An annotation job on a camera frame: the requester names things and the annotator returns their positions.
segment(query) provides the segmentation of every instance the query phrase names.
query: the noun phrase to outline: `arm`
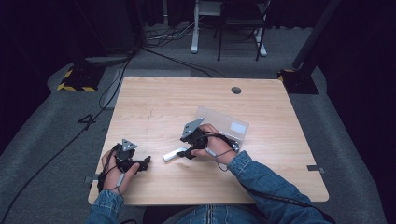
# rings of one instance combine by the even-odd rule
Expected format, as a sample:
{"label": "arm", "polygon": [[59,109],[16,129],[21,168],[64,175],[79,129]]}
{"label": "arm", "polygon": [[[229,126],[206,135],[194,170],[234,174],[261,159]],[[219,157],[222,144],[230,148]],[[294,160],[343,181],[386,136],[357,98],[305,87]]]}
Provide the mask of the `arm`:
{"label": "arm", "polygon": [[[210,124],[201,125],[200,128],[205,132],[219,133]],[[209,137],[208,140],[207,147],[216,155],[221,156],[214,157],[201,149],[193,150],[191,154],[227,165],[238,181],[250,189],[303,203],[311,203],[308,197],[280,175],[274,173],[267,166],[253,161],[246,151],[236,154],[234,151],[230,151],[230,147],[221,139]],[[289,203],[264,199],[253,194],[250,196],[270,223],[327,223],[315,208],[302,208]]]}
{"label": "arm", "polygon": [[[104,166],[107,157],[110,156],[109,154],[110,151],[102,157],[102,164]],[[114,155],[115,153],[111,155],[107,169],[104,171],[106,172],[104,189],[92,204],[91,213],[86,223],[119,223],[117,217],[123,204],[122,193],[128,189],[140,164],[138,162],[135,163],[128,172],[125,173],[120,186],[116,187],[121,176],[121,171],[117,168]]]}

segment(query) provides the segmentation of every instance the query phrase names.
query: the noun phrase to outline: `wooden table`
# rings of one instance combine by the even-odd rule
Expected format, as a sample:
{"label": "wooden table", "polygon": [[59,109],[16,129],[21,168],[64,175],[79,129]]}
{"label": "wooden table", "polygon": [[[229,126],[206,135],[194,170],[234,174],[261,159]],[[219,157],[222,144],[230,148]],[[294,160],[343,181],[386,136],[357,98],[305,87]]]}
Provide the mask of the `wooden table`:
{"label": "wooden table", "polygon": [[[242,92],[234,94],[232,87]],[[179,141],[198,106],[249,123],[242,150],[289,180],[314,202],[328,192],[283,84],[276,79],[126,77],[120,89],[101,157],[125,138],[138,145],[135,160],[151,156],[123,195],[126,204],[254,203],[231,172],[212,161],[163,155],[189,145]],[[96,173],[103,170],[99,162]],[[89,202],[98,195],[92,185]]]}

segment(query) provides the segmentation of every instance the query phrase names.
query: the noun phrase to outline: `denim jacket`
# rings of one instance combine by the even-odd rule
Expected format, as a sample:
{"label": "denim jacket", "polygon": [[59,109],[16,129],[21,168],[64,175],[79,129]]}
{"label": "denim jacket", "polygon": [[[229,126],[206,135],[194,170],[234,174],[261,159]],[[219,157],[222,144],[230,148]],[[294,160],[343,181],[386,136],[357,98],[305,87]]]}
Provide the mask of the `denim jacket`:
{"label": "denim jacket", "polygon": [[[253,161],[246,151],[239,153],[228,164],[228,169],[239,183],[270,195],[311,203],[294,185],[274,173],[267,166]],[[250,194],[269,223],[328,223],[315,208],[264,199]],[[92,205],[87,223],[118,223],[123,199],[120,195],[103,190]],[[177,223],[262,223],[256,214],[239,206],[209,204],[201,205],[180,218]]]}

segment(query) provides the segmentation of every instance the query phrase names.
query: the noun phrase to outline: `desk leg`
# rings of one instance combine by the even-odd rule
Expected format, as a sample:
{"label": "desk leg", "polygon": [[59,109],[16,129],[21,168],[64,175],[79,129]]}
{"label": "desk leg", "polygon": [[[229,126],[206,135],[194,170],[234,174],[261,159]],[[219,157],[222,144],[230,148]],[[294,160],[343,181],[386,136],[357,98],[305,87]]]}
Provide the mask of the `desk leg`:
{"label": "desk leg", "polygon": [[[255,32],[254,37],[256,38],[257,48],[260,46],[260,40],[262,39],[262,28]],[[267,50],[265,49],[264,43],[262,43],[262,48],[260,49],[260,55],[262,57],[267,56]]]}
{"label": "desk leg", "polygon": [[199,1],[195,1],[195,12],[194,12],[194,31],[192,34],[192,43],[191,43],[191,53],[198,52],[198,39],[199,39]]}

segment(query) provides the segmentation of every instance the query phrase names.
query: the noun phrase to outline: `transparent plastic box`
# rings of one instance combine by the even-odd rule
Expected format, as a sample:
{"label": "transparent plastic box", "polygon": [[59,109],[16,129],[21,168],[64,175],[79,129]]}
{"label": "transparent plastic box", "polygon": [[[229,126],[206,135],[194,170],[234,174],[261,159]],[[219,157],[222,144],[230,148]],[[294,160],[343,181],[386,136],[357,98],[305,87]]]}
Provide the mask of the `transparent plastic box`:
{"label": "transparent plastic box", "polygon": [[204,118],[202,124],[212,124],[227,138],[234,140],[239,144],[239,146],[242,146],[242,142],[244,141],[245,135],[248,131],[248,123],[203,106],[198,106],[195,118]]}

